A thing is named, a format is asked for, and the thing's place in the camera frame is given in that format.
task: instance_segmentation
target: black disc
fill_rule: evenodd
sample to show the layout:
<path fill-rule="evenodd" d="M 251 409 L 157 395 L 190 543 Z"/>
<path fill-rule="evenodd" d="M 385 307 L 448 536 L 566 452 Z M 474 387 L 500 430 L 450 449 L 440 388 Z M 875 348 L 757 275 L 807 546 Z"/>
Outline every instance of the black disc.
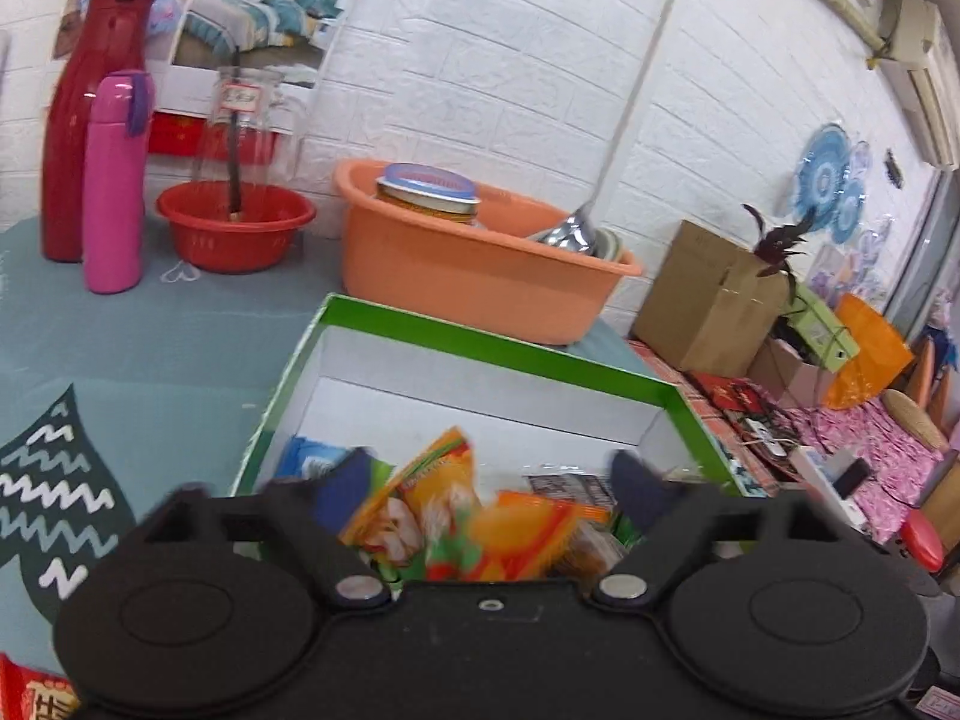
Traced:
<path fill-rule="evenodd" d="M 667 617 L 701 679 L 767 712 L 870 709 L 909 685 L 925 651 L 917 599 L 877 557 L 841 542 L 780 541 L 704 567 Z"/>
<path fill-rule="evenodd" d="M 200 544 L 108 557 L 64 603 L 54 647 L 80 694 L 169 716 L 234 704 L 293 665 L 310 597 L 285 571 Z"/>

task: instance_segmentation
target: pink bottle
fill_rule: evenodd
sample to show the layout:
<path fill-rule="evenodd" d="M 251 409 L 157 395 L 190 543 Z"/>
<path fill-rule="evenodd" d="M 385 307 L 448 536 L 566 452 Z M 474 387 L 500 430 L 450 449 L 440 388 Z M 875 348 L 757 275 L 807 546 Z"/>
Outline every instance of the pink bottle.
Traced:
<path fill-rule="evenodd" d="M 154 81 L 141 70 L 111 73 L 97 88 L 83 172 L 83 280 L 110 295 L 141 276 L 143 178 Z"/>

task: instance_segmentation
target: bottle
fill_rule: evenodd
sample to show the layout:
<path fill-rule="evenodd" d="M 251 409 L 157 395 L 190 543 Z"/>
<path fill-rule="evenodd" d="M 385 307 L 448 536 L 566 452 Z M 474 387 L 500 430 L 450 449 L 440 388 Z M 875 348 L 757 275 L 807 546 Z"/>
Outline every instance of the bottle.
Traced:
<path fill-rule="evenodd" d="M 143 178 L 154 81 L 141 70 L 111 73 L 97 87 L 83 165 L 83 280 L 91 293 L 136 286 L 142 268 Z"/>
<path fill-rule="evenodd" d="M 43 140 L 40 247 L 57 262 L 83 256 L 80 216 L 90 106 L 104 77 L 144 68 L 143 43 L 154 0 L 90 0 L 80 40 L 56 84 Z"/>

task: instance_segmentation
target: red bottle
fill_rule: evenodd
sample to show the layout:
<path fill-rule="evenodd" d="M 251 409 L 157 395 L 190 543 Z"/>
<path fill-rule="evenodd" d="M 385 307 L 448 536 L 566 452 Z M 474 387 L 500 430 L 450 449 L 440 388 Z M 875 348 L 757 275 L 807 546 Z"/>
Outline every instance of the red bottle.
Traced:
<path fill-rule="evenodd" d="M 97 87 L 110 73 L 142 70 L 154 0 L 90 0 L 77 47 L 56 84 L 43 141 L 40 245 L 58 262 L 83 258 L 80 209 L 86 126 Z"/>

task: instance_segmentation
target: label with red border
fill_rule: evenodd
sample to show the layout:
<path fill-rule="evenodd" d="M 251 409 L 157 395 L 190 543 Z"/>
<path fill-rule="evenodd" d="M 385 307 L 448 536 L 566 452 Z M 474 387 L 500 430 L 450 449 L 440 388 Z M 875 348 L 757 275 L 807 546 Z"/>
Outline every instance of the label with red border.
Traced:
<path fill-rule="evenodd" d="M 920 699 L 917 709 L 940 720 L 960 720 L 960 697 L 942 688 L 930 688 Z"/>
<path fill-rule="evenodd" d="M 238 113 L 256 113 L 260 87 L 246 83 L 225 83 L 220 88 L 220 108 Z"/>

